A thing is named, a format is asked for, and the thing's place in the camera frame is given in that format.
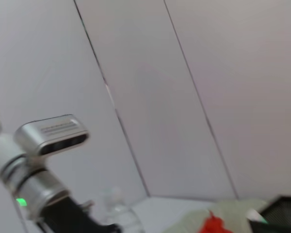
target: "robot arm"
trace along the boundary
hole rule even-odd
[[[101,226],[92,220],[46,167],[49,156],[88,138],[73,115],[27,123],[14,137],[0,133],[0,181],[15,198],[26,200],[28,218],[43,232],[47,225],[54,233],[121,233],[116,225]]]

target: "clear plastic bottle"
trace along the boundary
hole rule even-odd
[[[106,190],[103,196],[107,209],[107,224],[118,224],[123,233],[145,233],[136,213],[125,205],[120,188]]]

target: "red object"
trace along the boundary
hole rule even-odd
[[[198,233],[233,233],[224,229],[223,220],[213,215],[210,211],[210,217],[206,219],[203,228]]]

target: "white table surface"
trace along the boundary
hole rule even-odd
[[[207,209],[212,202],[170,198],[147,198],[133,206],[145,233],[162,233],[192,210]]]

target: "white wall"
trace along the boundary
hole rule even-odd
[[[150,193],[234,197],[163,1],[77,4]]]
[[[84,146],[56,155],[49,167],[83,202],[123,188],[128,203],[146,196],[72,0],[0,0],[0,120],[13,133],[37,119],[75,114],[89,129]],[[22,232],[0,184],[0,233]]]
[[[291,0],[166,0],[241,197],[291,194]]]

